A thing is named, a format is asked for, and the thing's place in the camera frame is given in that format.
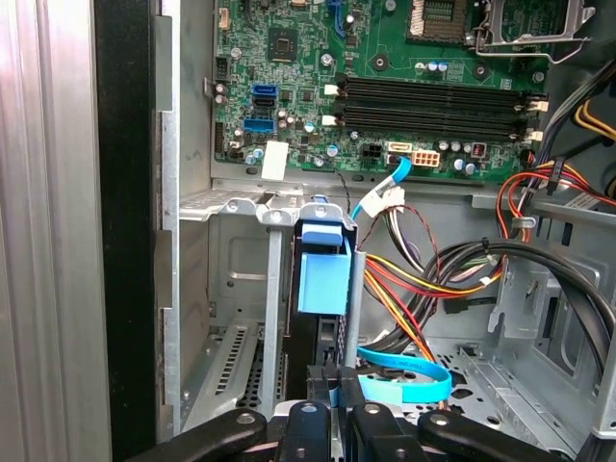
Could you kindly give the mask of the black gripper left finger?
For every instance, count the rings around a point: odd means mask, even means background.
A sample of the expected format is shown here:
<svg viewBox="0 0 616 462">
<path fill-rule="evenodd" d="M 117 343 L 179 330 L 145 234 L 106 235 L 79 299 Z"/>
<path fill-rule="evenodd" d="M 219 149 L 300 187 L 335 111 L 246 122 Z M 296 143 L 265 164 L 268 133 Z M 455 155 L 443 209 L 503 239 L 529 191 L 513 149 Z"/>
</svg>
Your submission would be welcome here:
<svg viewBox="0 0 616 462">
<path fill-rule="evenodd" d="M 327 369 L 307 369 L 307 396 L 274 415 L 236 408 L 131 459 L 148 461 L 329 461 L 331 399 Z"/>
</svg>

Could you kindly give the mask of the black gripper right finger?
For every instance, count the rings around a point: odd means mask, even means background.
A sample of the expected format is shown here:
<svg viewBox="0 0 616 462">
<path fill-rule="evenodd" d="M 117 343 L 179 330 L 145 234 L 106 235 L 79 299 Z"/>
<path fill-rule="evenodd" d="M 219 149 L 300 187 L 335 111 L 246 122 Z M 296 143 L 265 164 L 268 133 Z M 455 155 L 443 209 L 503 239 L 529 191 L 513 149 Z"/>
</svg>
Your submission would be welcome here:
<svg viewBox="0 0 616 462">
<path fill-rule="evenodd" d="M 359 376 L 339 368 L 346 461 L 556 461 L 558 455 L 501 433 L 455 412 L 432 410 L 416 425 L 386 405 L 365 398 Z"/>
</svg>

